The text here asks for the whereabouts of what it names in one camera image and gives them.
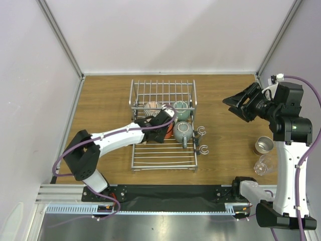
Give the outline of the orange mug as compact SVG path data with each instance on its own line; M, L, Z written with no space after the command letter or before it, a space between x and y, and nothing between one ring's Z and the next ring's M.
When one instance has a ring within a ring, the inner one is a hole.
M174 128L174 124L171 123L168 126L168 129L167 129L167 132L166 132L166 135L165 135L165 139L169 139L173 135L173 128Z

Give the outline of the white ribbed mug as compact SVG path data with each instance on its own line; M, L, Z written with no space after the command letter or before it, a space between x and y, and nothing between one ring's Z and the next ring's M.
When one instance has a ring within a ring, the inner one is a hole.
M145 117L155 117L159 114L160 110L161 104L156 101L148 102L143 108Z

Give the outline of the teal ceramic mug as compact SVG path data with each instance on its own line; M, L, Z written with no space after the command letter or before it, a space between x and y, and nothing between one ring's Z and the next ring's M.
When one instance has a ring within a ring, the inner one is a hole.
M184 122L189 118L190 108L189 105L185 101L176 101L173 105L174 109L177 113L177 120L179 122Z

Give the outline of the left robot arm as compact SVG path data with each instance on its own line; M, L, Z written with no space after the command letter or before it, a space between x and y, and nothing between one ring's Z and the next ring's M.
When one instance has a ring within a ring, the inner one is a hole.
M165 108L154 117L139 118L113 131L97 134L79 131L63 153L63 159L72 176L93 190L95 198L105 201L110 196L110 188L105 177L97 170L98 160L111 151L129 145L163 143L168 126L174 119L175 111Z

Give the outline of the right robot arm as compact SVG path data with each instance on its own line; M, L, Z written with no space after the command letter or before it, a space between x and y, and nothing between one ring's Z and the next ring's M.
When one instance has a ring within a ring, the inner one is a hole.
M269 122L277 149L277 189L271 197L254 178L236 177L231 197L245 199L255 207L260 227L315 230L317 221L310 216L306 202L306 166L312 150L312 123L300 117L303 88L281 82L265 89L258 83L223 99L229 111L246 122L257 116Z

